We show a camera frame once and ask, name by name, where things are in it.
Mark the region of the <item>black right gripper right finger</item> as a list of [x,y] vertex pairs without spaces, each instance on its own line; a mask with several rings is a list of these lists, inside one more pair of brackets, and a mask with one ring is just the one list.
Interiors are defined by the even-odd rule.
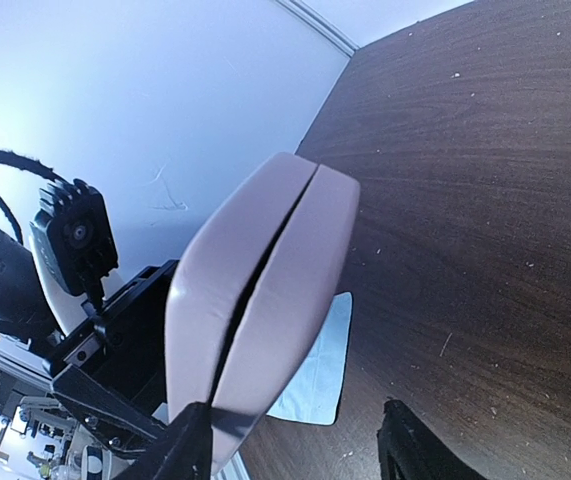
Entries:
[[388,399],[377,431],[383,480],[484,480],[454,454],[402,401]]

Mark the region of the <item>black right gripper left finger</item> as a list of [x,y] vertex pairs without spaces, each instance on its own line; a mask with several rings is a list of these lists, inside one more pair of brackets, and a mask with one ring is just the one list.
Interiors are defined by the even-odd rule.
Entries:
[[210,479],[212,449],[212,405],[192,402],[113,479]]

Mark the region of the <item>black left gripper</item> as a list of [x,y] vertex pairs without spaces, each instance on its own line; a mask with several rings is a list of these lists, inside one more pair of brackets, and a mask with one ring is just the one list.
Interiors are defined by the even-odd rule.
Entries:
[[164,395],[165,310],[177,266],[169,260],[140,271],[49,355],[52,393],[69,411],[76,407],[149,440],[164,432],[163,423],[121,396],[133,400],[148,387]]

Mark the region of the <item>light blue cleaning cloth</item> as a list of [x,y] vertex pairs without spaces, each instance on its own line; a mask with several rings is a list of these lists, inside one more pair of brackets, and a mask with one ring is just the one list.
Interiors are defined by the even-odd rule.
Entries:
[[319,426],[336,421],[344,383],[353,296],[335,295],[316,341],[267,412],[279,420]]

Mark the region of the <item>pink glasses case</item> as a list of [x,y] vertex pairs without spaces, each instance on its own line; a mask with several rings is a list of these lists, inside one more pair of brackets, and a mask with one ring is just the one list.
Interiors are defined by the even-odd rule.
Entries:
[[205,222],[174,273],[165,311],[168,411],[212,406],[220,471],[293,378],[339,283],[359,183],[280,153]]

